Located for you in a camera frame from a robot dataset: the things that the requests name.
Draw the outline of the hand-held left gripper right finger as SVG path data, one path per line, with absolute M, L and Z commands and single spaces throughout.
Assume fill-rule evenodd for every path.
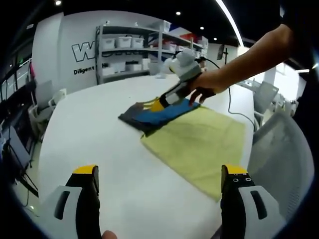
M 222 239 L 273 239 L 285 226 L 279 204 L 240 166 L 221 168 Z

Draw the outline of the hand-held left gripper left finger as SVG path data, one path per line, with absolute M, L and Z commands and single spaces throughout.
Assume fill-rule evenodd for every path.
M 74 170 L 42 204 L 40 228 L 49 239 L 100 239 L 99 168 Z

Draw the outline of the person's right hand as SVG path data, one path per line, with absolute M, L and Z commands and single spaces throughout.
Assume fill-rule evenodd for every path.
M 189 84 L 189 90 L 192 93 L 189 105 L 193 105 L 199 96 L 199 102 L 203 103 L 207 98 L 223 92 L 232 84 L 231 78 L 230 72 L 224 69 L 202 73 Z

